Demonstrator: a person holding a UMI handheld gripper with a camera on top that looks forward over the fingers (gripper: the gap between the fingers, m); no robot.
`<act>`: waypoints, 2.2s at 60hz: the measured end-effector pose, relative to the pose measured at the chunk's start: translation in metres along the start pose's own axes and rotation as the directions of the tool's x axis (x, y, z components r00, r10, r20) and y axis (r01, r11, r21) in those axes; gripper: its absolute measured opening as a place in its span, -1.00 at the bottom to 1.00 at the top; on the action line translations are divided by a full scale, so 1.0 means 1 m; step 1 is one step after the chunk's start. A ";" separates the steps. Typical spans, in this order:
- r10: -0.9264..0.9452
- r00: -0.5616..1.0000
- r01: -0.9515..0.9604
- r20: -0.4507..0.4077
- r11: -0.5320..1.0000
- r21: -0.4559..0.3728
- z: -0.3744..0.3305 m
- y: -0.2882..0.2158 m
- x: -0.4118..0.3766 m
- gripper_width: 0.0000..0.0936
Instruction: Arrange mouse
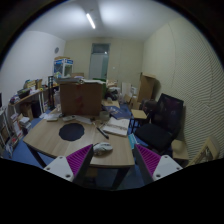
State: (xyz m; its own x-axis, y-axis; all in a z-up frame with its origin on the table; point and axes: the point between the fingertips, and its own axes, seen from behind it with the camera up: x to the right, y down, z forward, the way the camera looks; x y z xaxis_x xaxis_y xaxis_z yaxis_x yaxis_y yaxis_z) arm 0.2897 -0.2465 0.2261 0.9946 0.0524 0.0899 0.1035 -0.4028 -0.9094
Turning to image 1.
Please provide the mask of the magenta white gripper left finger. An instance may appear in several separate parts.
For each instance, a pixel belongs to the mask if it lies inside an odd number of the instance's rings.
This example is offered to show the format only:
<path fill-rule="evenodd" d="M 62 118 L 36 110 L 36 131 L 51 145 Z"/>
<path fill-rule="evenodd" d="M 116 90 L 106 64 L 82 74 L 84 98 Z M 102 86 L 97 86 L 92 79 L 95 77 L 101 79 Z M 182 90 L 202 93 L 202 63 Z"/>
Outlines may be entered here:
<path fill-rule="evenodd" d="M 81 185 L 93 157 L 93 145 L 85 146 L 72 154 L 58 156 L 44 170 L 65 180 Z"/>

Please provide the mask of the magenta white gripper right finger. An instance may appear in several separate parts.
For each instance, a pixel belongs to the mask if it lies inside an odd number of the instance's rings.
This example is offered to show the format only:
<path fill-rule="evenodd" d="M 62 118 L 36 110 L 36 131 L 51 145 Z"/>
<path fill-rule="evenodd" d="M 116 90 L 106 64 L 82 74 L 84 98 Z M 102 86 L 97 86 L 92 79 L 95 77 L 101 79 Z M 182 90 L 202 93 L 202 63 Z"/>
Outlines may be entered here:
<path fill-rule="evenodd" d="M 145 184 L 160 180 L 182 169 L 169 155 L 160 156 L 139 144 L 134 146 L 133 152 Z"/>

